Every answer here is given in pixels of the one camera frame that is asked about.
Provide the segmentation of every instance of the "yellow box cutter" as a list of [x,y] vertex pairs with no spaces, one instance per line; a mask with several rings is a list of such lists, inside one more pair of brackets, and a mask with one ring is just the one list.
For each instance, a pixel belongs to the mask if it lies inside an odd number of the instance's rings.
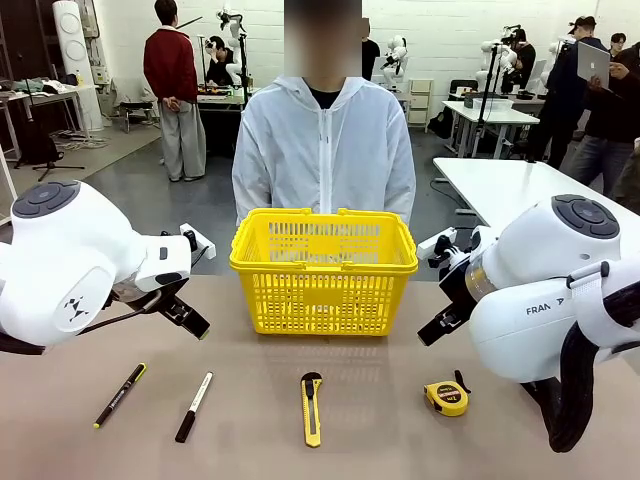
[[316,372],[302,377],[302,413],[304,415],[304,439],[308,446],[320,446],[320,415],[318,413],[318,388],[322,384],[322,375]]

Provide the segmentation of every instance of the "beige tabletop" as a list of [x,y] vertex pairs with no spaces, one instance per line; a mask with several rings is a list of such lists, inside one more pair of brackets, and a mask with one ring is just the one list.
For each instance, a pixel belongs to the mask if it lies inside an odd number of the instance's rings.
[[[623,361],[598,368],[582,442],[556,455],[537,406],[480,364],[466,330],[427,349],[416,332],[445,304],[409,285],[388,339],[256,335],[239,282],[184,291],[212,323],[198,342],[162,317],[78,338],[45,358],[0,357],[0,478],[604,479],[640,469],[640,383]],[[126,311],[112,308],[109,316]],[[101,430],[92,424],[138,362],[148,372]],[[429,410],[425,382],[460,369],[467,414]],[[207,370],[216,377],[186,444],[175,434]],[[300,378],[324,377],[322,446],[304,445]]]

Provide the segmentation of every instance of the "marker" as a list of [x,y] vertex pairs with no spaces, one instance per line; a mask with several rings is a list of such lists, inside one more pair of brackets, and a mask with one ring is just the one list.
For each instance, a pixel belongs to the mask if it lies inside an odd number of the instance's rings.
[[209,384],[213,380],[213,373],[208,372],[202,381],[202,385],[200,385],[200,389],[198,393],[196,393],[196,398],[193,399],[191,403],[191,408],[184,416],[184,420],[182,420],[182,425],[180,425],[180,430],[176,435],[176,442],[184,443],[187,441],[187,437],[189,436],[189,432],[191,431],[191,427],[193,423],[196,421],[196,412],[198,411],[198,407],[200,406],[200,402],[204,398],[204,394],[207,393],[207,389],[209,388]]
[[93,424],[93,428],[98,429],[102,426],[105,420],[109,418],[109,416],[113,413],[116,407],[120,404],[122,399],[127,395],[131,387],[138,380],[140,380],[140,377],[142,377],[142,375],[146,371],[147,371],[147,366],[144,363],[141,363],[136,367],[136,369],[129,376],[127,381],[124,382],[124,385],[120,388],[120,390],[118,390],[118,393],[116,393],[116,396],[113,397],[113,399],[109,402],[109,405],[107,405],[104,411],[100,414],[100,416],[98,417],[98,420],[96,420],[96,423]]

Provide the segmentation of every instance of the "plastic basket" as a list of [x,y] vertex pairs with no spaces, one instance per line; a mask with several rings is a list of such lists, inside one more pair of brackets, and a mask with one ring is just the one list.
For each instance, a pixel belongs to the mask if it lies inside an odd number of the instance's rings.
[[398,215],[258,209],[232,244],[256,332],[386,336],[416,246]]

